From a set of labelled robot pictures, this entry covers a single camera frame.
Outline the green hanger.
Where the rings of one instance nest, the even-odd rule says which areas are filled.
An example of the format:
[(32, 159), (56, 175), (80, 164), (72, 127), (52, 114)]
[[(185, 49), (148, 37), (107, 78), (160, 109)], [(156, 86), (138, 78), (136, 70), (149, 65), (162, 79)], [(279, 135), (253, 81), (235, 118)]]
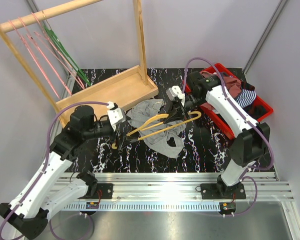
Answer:
[(50, 24), (48, 21), (46, 21), (49, 27), (44, 27), (45, 33), (49, 36), (49, 39), (54, 44), (54, 46), (57, 48), (57, 50), (60, 52), (60, 55), (65, 58), (65, 61), (68, 62), (68, 65), (71, 66), (71, 68), (74, 70), (77, 76), (77, 80), (80, 82), (84, 82), (86, 87), (91, 86), (92, 84), (84, 74), (84, 72), (78, 67), (78, 65), (75, 63), (75, 61), (72, 59), (72, 57), (69, 55), (69, 53), (66, 51), (64, 46), (62, 45), (61, 41), (58, 39), (57, 35), (52, 30)]

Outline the grey tank top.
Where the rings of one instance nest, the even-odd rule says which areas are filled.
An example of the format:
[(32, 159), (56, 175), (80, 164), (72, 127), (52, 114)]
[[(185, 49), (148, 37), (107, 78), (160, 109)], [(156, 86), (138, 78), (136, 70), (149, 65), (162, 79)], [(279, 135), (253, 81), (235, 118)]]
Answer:
[[(164, 112), (166, 103), (163, 99), (149, 99), (135, 105), (127, 112), (129, 125), (138, 128), (151, 117)], [(184, 142), (179, 136), (186, 129), (182, 124), (164, 132), (149, 136), (143, 142), (152, 150), (169, 158), (177, 158), (184, 148)]]

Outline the navy maroon tank top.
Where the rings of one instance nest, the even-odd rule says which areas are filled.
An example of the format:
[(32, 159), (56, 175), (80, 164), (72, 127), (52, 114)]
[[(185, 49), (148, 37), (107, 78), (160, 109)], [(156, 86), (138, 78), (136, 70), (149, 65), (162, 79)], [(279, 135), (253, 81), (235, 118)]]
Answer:
[[(255, 86), (243, 81), (241, 83), (241, 89), (255, 91)], [(251, 104), (243, 109), (254, 119), (258, 119), (266, 113), (266, 109), (262, 105), (257, 105), (255, 102), (253, 102), (253, 104)]]

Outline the yellow hanger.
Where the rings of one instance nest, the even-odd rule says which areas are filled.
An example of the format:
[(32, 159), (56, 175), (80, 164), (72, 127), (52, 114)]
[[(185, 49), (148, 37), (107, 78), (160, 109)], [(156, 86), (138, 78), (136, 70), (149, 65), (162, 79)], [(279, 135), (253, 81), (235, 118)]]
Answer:
[[(199, 111), (192, 111), (192, 112), (189, 113), (189, 115), (193, 115), (193, 114), (195, 115), (195, 117), (192, 117), (192, 118), (190, 118), (190, 119), (188, 119), (188, 120), (185, 120), (185, 121), (182, 121), (182, 122), (180, 122), (180, 123), (177, 123), (177, 124), (168, 126), (168, 127), (166, 127), (166, 128), (160, 129), (160, 130), (158, 130), (158, 131), (156, 131), (156, 132), (147, 134), (147, 135), (145, 135), (145, 136), (143, 136), (143, 137), (140, 136), (140, 137), (138, 137), (138, 141), (142, 141), (142, 140), (144, 140), (144, 139), (146, 139), (146, 138), (148, 138), (148, 137), (152, 137), (152, 136), (154, 136), (154, 135), (156, 135), (156, 134), (159, 134), (159, 133), (168, 131), (168, 130), (170, 130), (170, 129), (176, 128), (176, 127), (181, 126), (181, 125), (184, 125), (184, 124), (187, 124), (187, 123), (192, 122), (192, 121), (194, 121), (194, 120), (196, 120), (196, 119), (198, 119), (198, 118), (201, 117), (201, 113), (200, 113)], [(142, 124), (140, 127), (138, 127), (138, 128), (136, 128), (135, 130), (133, 130), (133, 131), (127, 133), (126, 136), (132, 136), (132, 135), (133, 135), (134, 133), (136, 133), (136, 132), (142, 132), (142, 131), (150, 130), (150, 129), (152, 129), (152, 128), (161, 126), (161, 125), (163, 125), (163, 122), (159, 122), (159, 123), (156, 123), (156, 124), (152, 124), (152, 123), (153, 123), (154, 121), (156, 121), (156, 120), (158, 121), (158, 120), (161, 120), (161, 119), (165, 119), (166, 117), (168, 117), (168, 114), (166, 114), (166, 113), (163, 113), (163, 114), (157, 114), (157, 115), (155, 115), (154, 117), (151, 117), (150, 119), (148, 119), (147, 121), (145, 121), (145, 123)], [(121, 149), (118, 149), (118, 147), (111, 147), (111, 149), (113, 149), (113, 150), (121, 150)]]

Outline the salmon pink tank top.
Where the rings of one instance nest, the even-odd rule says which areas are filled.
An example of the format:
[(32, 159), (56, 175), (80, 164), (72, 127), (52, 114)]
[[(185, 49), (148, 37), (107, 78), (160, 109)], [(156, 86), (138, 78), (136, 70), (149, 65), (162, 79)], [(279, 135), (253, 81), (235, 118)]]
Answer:
[[(202, 70), (200, 74), (204, 77), (217, 76), (217, 73), (209, 73), (207, 71)], [(241, 80), (228, 76), (226, 73), (222, 72), (223, 80), (225, 82), (226, 89), (230, 93), (230, 95), (235, 99), (241, 93)]]

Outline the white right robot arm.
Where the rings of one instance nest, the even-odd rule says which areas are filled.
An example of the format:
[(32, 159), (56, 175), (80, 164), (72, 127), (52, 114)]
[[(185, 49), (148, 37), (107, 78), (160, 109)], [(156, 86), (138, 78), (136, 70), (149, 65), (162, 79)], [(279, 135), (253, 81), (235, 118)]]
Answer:
[(186, 95), (179, 86), (170, 87), (168, 117), (164, 123), (189, 119), (190, 111), (208, 103), (221, 115), (234, 133), (234, 141), (229, 149), (231, 157), (226, 169), (218, 176), (216, 183), (201, 184), (203, 199), (244, 199), (244, 175), (249, 168), (269, 151), (267, 146), (270, 128), (247, 114), (233, 99), (222, 81), (220, 74), (203, 77), (193, 72), (187, 78), (190, 94)]

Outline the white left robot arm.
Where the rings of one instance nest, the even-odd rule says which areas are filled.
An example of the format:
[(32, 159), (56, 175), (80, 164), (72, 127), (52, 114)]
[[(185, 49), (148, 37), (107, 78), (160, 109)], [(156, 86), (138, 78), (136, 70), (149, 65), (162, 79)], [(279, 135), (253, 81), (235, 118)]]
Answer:
[(54, 194), (49, 194), (59, 177), (68, 169), (83, 151), (87, 141), (109, 137), (118, 143), (117, 126), (129, 120), (124, 110), (113, 102), (105, 103), (107, 119), (99, 121), (92, 108), (94, 102), (74, 103), (61, 110), (74, 109), (70, 121), (61, 132), (50, 141), (47, 134), (45, 160), (26, 187), (11, 202), (0, 204), (0, 216), (6, 223), (17, 229), (21, 236), (33, 240), (46, 228), (51, 218), (76, 199), (101, 198), (95, 175), (89, 171), (79, 173), (67, 186)]

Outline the blue striped tank top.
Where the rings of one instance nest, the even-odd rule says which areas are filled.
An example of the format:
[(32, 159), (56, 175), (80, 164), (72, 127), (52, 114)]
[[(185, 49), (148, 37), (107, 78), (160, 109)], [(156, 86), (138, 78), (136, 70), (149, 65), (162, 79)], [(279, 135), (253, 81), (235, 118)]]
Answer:
[(256, 99), (256, 92), (252, 90), (242, 90), (242, 92), (235, 98), (235, 101), (241, 108), (245, 108), (253, 104)]

